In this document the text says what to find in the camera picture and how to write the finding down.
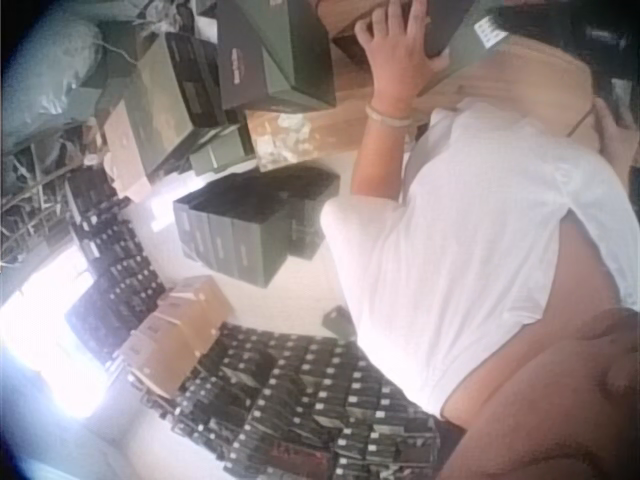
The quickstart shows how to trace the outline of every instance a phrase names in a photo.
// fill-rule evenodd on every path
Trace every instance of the wooden table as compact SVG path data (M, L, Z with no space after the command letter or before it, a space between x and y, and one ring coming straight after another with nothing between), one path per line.
M329 32L335 33L376 3L384 1L325 0L318 11ZM372 95L371 76L334 46L332 58L336 108L295 117L250 113L249 128L261 168L359 148L367 121L364 107ZM582 123L591 109L592 95L591 74L584 63L553 47L512 35L482 61L418 98L415 116L417 123L425 123L435 108L454 109L464 98L480 97L538 120L555 135L566 136L580 125L576 138L597 148L593 121Z

